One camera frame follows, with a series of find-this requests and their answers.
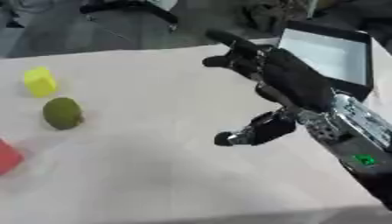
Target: robotic hand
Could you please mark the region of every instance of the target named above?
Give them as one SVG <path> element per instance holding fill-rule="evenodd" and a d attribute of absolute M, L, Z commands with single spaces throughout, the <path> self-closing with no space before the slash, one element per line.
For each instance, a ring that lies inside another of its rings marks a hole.
<path fill-rule="evenodd" d="M 304 125 L 343 167 L 392 211 L 392 125 L 355 98 L 333 89 L 328 79 L 292 53 L 255 45 L 224 31 L 206 35 L 230 47 L 203 60 L 257 81 L 255 91 L 282 107 L 252 119 L 244 129 L 221 132 L 215 144 L 264 144 Z"/>

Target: wire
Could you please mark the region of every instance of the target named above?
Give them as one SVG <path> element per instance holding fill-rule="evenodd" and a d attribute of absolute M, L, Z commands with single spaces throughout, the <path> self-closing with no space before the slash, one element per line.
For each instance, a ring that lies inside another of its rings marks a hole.
<path fill-rule="evenodd" d="M 134 41 L 132 41 L 130 38 L 122 35 L 121 33 L 118 33 L 118 32 L 115 32 L 115 31 L 112 31 L 112 30 L 106 28 L 103 24 L 101 24 L 101 23 L 99 23 L 97 21 L 98 19 L 96 17 L 92 17 L 90 15 L 87 15 L 86 16 L 86 20 L 88 22 L 94 23 L 98 28 L 102 29 L 105 32 L 108 32 L 108 33 L 110 33 L 110 34 L 112 34 L 112 35 L 114 35 L 114 36 L 116 36 L 118 38 L 125 39 L 126 41 L 128 41 L 130 43 L 134 43 Z"/>
<path fill-rule="evenodd" d="M 25 0 L 13 0 L 12 3 L 15 7 L 15 11 L 22 11 L 30 14 L 41 14 L 54 8 L 54 0 L 47 0 L 47 4 L 44 7 L 37 7 L 26 4 Z"/>

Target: floor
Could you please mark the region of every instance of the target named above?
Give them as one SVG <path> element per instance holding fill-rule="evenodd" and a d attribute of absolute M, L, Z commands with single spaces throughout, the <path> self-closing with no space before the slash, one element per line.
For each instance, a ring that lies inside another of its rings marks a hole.
<path fill-rule="evenodd" d="M 49 0 L 25 0 L 40 6 Z M 220 28 L 248 39 L 269 37 L 247 28 L 239 19 L 239 5 L 251 0 L 179 0 L 172 12 L 180 18 L 170 33 L 167 23 L 141 12 L 107 11 L 87 21 L 79 13 L 81 0 L 53 0 L 51 10 L 40 14 L 21 12 L 24 29 L 0 30 L 0 58 L 19 58 L 106 50 L 167 49 L 202 46 L 211 42 L 207 28 Z M 353 28 L 356 15 L 392 15 L 392 0 L 358 0 L 330 10 L 316 23 Z"/>

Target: black robotic finger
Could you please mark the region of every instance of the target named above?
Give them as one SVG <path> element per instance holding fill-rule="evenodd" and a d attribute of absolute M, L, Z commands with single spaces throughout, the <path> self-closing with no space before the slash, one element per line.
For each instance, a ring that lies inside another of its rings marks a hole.
<path fill-rule="evenodd" d="M 233 133 L 228 131 L 221 132 L 215 136 L 213 143 L 218 146 L 233 146 L 233 144 L 228 141 L 228 138 L 232 135 Z"/>
<path fill-rule="evenodd" d="M 257 78 L 260 79 L 258 74 L 260 68 L 257 65 L 248 59 L 234 56 L 232 54 L 225 56 L 213 56 L 203 59 L 203 65 L 205 67 L 222 67 L 231 69 L 250 80 L 257 81 Z"/>
<path fill-rule="evenodd" d="M 206 36 L 231 47 L 235 52 L 238 52 L 242 57 L 247 59 L 253 59 L 260 51 L 260 47 L 256 44 L 226 31 L 211 29 L 206 31 Z"/>
<path fill-rule="evenodd" d="M 255 138 L 251 145 L 265 144 L 279 137 L 294 132 L 296 122 L 283 119 L 277 114 L 264 114 L 254 118 L 250 124 L 254 127 Z"/>
<path fill-rule="evenodd" d="M 230 60 L 225 56 L 213 56 L 203 59 L 205 67 L 228 67 Z"/>
<path fill-rule="evenodd" d="M 333 101 L 328 79 L 284 49 L 271 50 L 262 77 L 301 108 L 325 112 Z"/>
<path fill-rule="evenodd" d="M 268 112 L 252 119 L 251 123 L 238 132 L 221 132 L 215 136 L 214 142 L 219 146 L 237 144 L 259 145 L 273 141 L 296 130 L 294 120 L 281 117 L 277 113 Z"/>
<path fill-rule="evenodd" d="M 255 86 L 255 92 L 267 101 L 277 102 L 277 98 L 263 90 L 263 85 L 260 83 Z"/>
<path fill-rule="evenodd" d="M 264 53 L 268 53 L 275 47 L 273 45 L 257 45 L 257 48 Z"/>

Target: open box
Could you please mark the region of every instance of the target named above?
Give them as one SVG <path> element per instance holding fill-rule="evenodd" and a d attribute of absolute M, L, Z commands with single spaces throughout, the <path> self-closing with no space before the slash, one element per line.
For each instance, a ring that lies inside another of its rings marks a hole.
<path fill-rule="evenodd" d="M 328 77 L 338 92 L 364 101 L 373 89 L 372 42 L 366 33 L 290 21 L 279 47 Z"/>

